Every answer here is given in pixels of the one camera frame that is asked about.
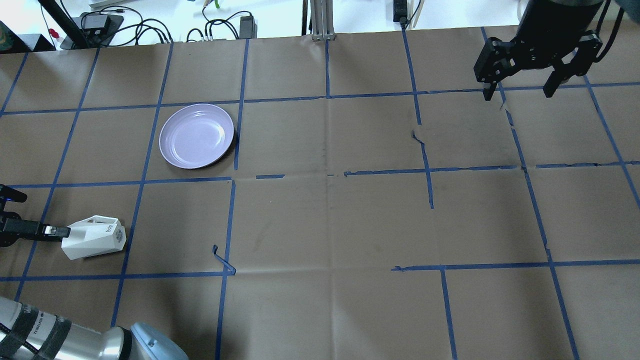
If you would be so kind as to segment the lilac round plate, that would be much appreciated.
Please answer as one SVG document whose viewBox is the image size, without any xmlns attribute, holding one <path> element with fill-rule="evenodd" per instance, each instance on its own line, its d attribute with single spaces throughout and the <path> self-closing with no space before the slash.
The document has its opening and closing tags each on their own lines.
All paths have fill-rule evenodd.
<svg viewBox="0 0 640 360">
<path fill-rule="evenodd" d="M 200 169 L 220 160 L 230 150 L 235 134 L 233 119 L 218 105 L 187 105 L 162 126 L 158 150 L 174 167 Z"/>
</svg>

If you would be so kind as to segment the black monitor stand base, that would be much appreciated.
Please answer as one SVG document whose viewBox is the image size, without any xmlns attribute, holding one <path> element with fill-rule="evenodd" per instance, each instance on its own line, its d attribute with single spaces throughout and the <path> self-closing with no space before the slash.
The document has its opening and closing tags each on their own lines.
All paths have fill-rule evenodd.
<svg viewBox="0 0 640 360">
<path fill-rule="evenodd" d="M 85 13 L 78 17 L 65 17 L 57 21 L 66 34 L 61 47 L 64 50 L 108 47 L 121 29 L 124 17 L 118 14 Z"/>
</svg>

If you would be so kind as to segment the brown paper table cover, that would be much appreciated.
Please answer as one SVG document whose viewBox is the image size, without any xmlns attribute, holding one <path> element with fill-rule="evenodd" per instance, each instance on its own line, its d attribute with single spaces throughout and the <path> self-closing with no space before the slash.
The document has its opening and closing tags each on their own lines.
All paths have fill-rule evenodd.
<svg viewBox="0 0 640 360">
<path fill-rule="evenodd" d="M 1 182 L 23 218 L 115 217 L 125 248 L 1 250 L 1 294 L 199 360 L 637 360 L 639 27 L 553 98 L 474 82 L 512 27 L 1 57 Z M 164 160 L 211 104 L 217 162 Z"/>
</svg>

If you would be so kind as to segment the aluminium frame post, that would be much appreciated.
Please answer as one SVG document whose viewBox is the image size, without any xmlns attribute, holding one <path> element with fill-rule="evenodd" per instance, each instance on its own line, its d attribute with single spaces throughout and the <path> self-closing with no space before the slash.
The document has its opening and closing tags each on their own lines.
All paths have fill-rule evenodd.
<svg viewBox="0 0 640 360">
<path fill-rule="evenodd" d="M 333 41 L 334 30 L 333 0 L 309 0 L 311 19 L 311 39 L 314 42 Z"/>
</svg>

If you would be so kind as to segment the white faceted cup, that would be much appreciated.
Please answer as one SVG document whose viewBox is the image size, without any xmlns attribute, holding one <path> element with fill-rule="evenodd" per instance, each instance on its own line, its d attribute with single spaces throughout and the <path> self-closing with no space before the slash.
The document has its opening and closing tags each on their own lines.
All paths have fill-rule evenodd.
<svg viewBox="0 0 640 360">
<path fill-rule="evenodd" d="M 119 252 L 127 242 L 126 228 L 118 218 L 93 215 L 69 228 L 70 235 L 61 242 L 61 250 L 69 260 Z"/>
</svg>

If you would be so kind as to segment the black power adapter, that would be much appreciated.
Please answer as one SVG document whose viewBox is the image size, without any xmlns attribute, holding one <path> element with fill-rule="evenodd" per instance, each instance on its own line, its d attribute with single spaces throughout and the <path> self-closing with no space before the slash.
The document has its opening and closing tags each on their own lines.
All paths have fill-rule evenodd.
<svg viewBox="0 0 640 360">
<path fill-rule="evenodd" d="M 256 39 L 258 37 L 258 25 L 252 15 L 240 17 L 238 39 Z"/>
</svg>

